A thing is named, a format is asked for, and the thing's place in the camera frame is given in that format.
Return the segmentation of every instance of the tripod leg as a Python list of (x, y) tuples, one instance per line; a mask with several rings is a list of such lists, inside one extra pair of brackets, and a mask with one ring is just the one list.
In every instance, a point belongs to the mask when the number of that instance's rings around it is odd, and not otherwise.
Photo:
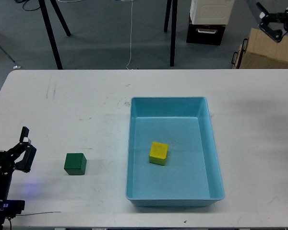
[(3, 53), (5, 53), (6, 56), (9, 57), (9, 59), (12, 61), (12, 62), (15, 62), (14, 59), (0, 46), (0, 49), (3, 51)]
[(172, 4), (172, 0), (168, 0), (167, 9), (165, 12), (164, 29), (163, 29), (165, 33), (168, 31), (168, 21), (169, 21), (169, 13), (171, 12), (171, 4)]
[(61, 11), (59, 9), (59, 6), (58, 6), (56, 0), (50, 0), (50, 2), (51, 2), (52, 6), (54, 8), (54, 11), (57, 13), (57, 16), (58, 16), (58, 18), (59, 18), (59, 20), (60, 20), (60, 22), (61, 22), (61, 24), (62, 24), (62, 26), (63, 26), (63, 28), (65, 30), (66, 35), (69, 37), (71, 35), (71, 32), (68, 29), (68, 26), (67, 26), (67, 24), (66, 24), (66, 22), (64, 20), (64, 17), (63, 17), (63, 15), (62, 15), (62, 13), (61, 13)]
[(59, 51), (58, 51), (57, 44), (56, 44), (56, 40), (54, 39), (53, 31), (51, 28), (50, 19), (48, 16), (45, 0), (38, 0), (38, 2), (39, 2), (39, 6), (40, 6), (40, 9), (42, 11), (43, 18), (44, 18), (44, 22), (45, 22), (46, 30), (48, 33), (49, 41), (51, 44), (52, 52), (54, 55), (54, 59), (57, 63), (58, 69), (63, 69), (60, 55), (59, 55)]
[(173, 0), (173, 6), (172, 6), (172, 31), (171, 31), (171, 52), (170, 52), (170, 57), (169, 57), (169, 65), (171, 67), (174, 66), (174, 62), (175, 62), (177, 4), (178, 4), (178, 0)]

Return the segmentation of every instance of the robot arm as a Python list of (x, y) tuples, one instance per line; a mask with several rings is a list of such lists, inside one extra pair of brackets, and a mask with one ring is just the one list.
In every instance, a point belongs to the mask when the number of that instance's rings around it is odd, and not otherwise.
[[(0, 151), (0, 230), (6, 218), (14, 218), (24, 209), (23, 200), (7, 200), (7, 196), (14, 170), (26, 173), (31, 170), (36, 148), (31, 145), (28, 134), (29, 129), (23, 127), (19, 143), (8, 151)], [(22, 153), (23, 159), (15, 163)]]
[[(284, 13), (269, 13), (259, 2), (256, 3), (256, 6), (262, 12), (260, 14), (259, 28), (275, 42), (281, 42), (285, 34), (288, 33), (288, 7)], [(273, 30), (269, 23), (282, 23), (284, 29)]]

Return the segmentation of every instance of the black cable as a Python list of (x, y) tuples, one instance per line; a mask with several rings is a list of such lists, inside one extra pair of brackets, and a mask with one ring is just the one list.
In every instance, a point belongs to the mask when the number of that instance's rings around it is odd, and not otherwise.
[(24, 6), (29, 2), (29, 0), (14, 0), (16, 3), (23, 3), (23, 9), (25, 11), (37, 11), (40, 7), (33, 9), (33, 10), (27, 10), (24, 8)]
[(38, 212), (38, 213), (31, 213), (31, 214), (20, 214), (17, 216), (31, 216), (31, 215), (45, 214), (45, 213), (56, 213), (56, 212)]
[(10, 218), (10, 217), (8, 217), (8, 218), (6, 218), (6, 219), (8, 219), (8, 220), (9, 220), (9, 222), (10, 222), (10, 230), (12, 230), (12, 222), (11, 222), (11, 218)]

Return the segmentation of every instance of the white box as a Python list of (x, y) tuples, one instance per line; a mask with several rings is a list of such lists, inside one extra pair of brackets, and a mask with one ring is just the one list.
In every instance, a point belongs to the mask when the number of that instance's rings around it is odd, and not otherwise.
[(227, 25), (235, 0), (192, 0), (192, 24)]

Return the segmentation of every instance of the blue plastic tray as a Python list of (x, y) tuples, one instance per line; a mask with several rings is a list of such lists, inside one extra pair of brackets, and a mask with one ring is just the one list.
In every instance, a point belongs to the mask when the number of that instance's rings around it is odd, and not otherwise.
[[(166, 165), (148, 161), (168, 144)], [(224, 198), (204, 97), (131, 100), (126, 197), (136, 206), (208, 206)]]

